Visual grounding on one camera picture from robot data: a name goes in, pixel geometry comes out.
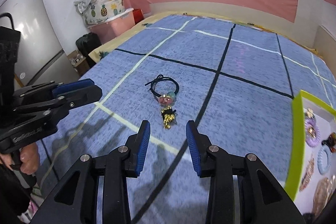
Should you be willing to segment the person's left hand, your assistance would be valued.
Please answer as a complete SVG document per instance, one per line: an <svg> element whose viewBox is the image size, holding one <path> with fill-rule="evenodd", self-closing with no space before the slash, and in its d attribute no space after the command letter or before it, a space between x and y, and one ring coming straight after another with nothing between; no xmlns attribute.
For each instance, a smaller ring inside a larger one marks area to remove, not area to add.
<svg viewBox="0 0 336 224"><path fill-rule="evenodd" d="M23 147L21 149L20 158L22 162L21 172L28 175L35 173L40 166L40 156L37 144L32 143ZM10 154L1 154L1 164L5 165L10 170L13 170L11 168L12 162L13 159Z"/></svg>

